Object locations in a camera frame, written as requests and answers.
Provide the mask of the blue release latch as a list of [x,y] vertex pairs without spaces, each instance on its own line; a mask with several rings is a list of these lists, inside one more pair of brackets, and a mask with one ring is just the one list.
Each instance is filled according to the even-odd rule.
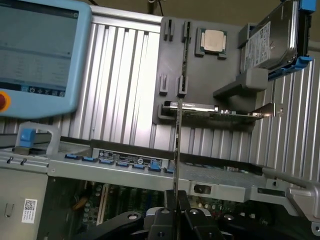
[[32,128],[24,128],[19,137],[19,146],[24,148],[32,148],[35,143],[36,130]]

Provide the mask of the silver hard disk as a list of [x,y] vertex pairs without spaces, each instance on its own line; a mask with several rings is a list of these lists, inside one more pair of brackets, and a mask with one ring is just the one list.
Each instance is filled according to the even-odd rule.
[[241,49],[240,72],[251,68],[269,73],[286,67],[297,55],[298,0],[284,0],[249,33]]

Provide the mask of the silver CPU chip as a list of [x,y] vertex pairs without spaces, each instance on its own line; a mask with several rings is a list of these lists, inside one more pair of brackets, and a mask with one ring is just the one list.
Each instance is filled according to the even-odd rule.
[[200,29],[201,52],[225,54],[227,49],[227,32],[214,29]]

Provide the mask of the grey parts rack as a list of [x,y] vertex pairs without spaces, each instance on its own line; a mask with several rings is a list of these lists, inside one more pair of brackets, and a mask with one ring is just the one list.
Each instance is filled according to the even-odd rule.
[[[180,97],[184,43],[184,23],[190,22],[190,39],[187,58],[187,93]],[[158,64],[154,91],[152,120],[156,124],[173,125],[176,122],[177,103],[217,105],[221,109],[251,112],[256,107],[257,94],[267,88],[268,72],[262,68],[240,71],[241,50],[254,28],[164,17],[160,27]],[[204,53],[200,51],[200,29],[227,32],[226,52]],[[184,127],[235,129],[251,131],[253,122],[229,122],[185,119]]]

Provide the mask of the grey power supply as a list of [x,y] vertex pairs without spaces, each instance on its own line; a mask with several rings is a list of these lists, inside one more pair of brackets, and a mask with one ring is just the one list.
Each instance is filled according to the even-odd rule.
[[0,168],[0,240],[36,240],[48,176]]

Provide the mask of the green graphics card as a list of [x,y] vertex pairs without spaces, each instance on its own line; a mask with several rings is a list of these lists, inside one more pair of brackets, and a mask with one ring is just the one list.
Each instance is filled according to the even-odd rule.
[[182,117],[184,119],[200,119],[222,122],[250,123],[264,118],[280,117],[284,113],[282,104],[269,102],[253,111],[236,111],[223,109],[217,105],[184,102],[182,104]]

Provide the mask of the grey open PC case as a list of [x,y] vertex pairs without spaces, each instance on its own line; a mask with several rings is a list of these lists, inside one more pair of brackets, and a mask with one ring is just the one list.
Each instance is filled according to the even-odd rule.
[[[34,145],[21,147],[23,129],[35,129]],[[76,155],[67,159],[65,155]],[[98,158],[97,162],[82,157]],[[174,190],[174,153],[102,140],[83,140],[61,135],[53,125],[24,122],[17,133],[0,133],[0,169],[48,176],[36,240],[87,240],[87,231],[103,224],[86,225],[81,211],[72,210],[75,197],[86,182],[96,182],[164,193]],[[114,164],[99,163],[99,159]],[[151,160],[161,171],[150,171]],[[129,163],[128,167],[117,162]],[[145,169],[133,168],[144,164]],[[215,157],[180,154],[178,191],[188,196],[252,203],[263,226],[289,234],[297,240],[320,240],[320,183],[276,169]],[[152,207],[153,215],[162,206]],[[182,214],[176,213],[178,239]]]

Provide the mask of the blue disk caddy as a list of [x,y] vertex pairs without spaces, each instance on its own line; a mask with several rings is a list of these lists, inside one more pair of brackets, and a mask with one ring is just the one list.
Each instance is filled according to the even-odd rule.
[[312,14],[316,11],[316,2],[317,0],[298,0],[296,56],[291,63],[271,72],[268,75],[269,81],[303,70],[313,60],[308,55],[308,46]]

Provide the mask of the green motherboard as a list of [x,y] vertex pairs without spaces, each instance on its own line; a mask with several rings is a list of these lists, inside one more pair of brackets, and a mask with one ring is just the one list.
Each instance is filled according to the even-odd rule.
[[[82,193],[74,197],[71,209],[82,212],[84,224],[94,226],[127,211],[145,215],[148,209],[161,207],[164,200],[162,191],[87,181]],[[258,216],[254,204],[250,202],[239,203],[191,195],[188,201],[191,207],[208,210],[213,217],[227,212],[252,219]]]

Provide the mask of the blue teach pendant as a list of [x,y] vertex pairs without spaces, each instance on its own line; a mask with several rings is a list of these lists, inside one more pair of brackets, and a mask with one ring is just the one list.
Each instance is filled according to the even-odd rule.
[[92,9],[77,0],[0,0],[0,116],[75,111]]

